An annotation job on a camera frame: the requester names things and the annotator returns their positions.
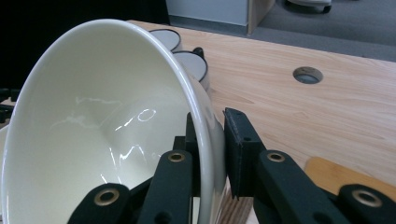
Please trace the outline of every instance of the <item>wooden table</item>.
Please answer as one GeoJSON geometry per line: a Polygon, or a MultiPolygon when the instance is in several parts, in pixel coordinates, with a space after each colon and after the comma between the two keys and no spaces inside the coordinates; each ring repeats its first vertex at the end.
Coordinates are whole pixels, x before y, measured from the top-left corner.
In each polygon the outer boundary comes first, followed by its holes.
{"type": "Polygon", "coordinates": [[[225,107],[241,110],[267,148],[303,168],[321,157],[396,186],[396,63],[171,29],[183,49],[205,50],[220,120],[225,107]],[[302,66],[317,68],[323,80],[296,81],[292,73],[302,66]]]}

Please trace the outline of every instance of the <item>ceramic bowl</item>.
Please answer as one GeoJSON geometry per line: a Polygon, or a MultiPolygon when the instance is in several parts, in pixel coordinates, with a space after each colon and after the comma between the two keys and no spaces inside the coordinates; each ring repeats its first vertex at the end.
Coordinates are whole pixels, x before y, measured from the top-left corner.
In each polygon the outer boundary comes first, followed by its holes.
{"type": "Polygon", "coordinates": [[[207,74],[207,62],[205,60],[204,54],[200,55],[198,52],[200,48],[193,51],[181,50],[174,52],[175,58],[183,66],[185,71],[195,78],[202,87],[209,91],[209,75],[207,74]]]}
{"type": "Polygon", "coordinates": [[[83,23],[36,63],[8,127],[5,223],[66,223],[93,188],[151,177],[191,112],[201,161],[199,223],[224,190],[224,135],[200,84],[149,32],[126,21],[83,23]]]}

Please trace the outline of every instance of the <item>gray floor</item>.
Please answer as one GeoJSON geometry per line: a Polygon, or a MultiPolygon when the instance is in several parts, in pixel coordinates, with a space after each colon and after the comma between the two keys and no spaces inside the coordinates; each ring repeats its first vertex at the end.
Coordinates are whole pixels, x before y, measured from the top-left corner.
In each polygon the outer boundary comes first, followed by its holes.
{"type": "Polygon", "coordinates": [[[246,27],[171,17],[172,25],[213,33],[319,49],[396,62],[395,0],[332,0],[332,10],[322,7],[285,6],[276,0],[274,7],[254,30],[246,27]]]}

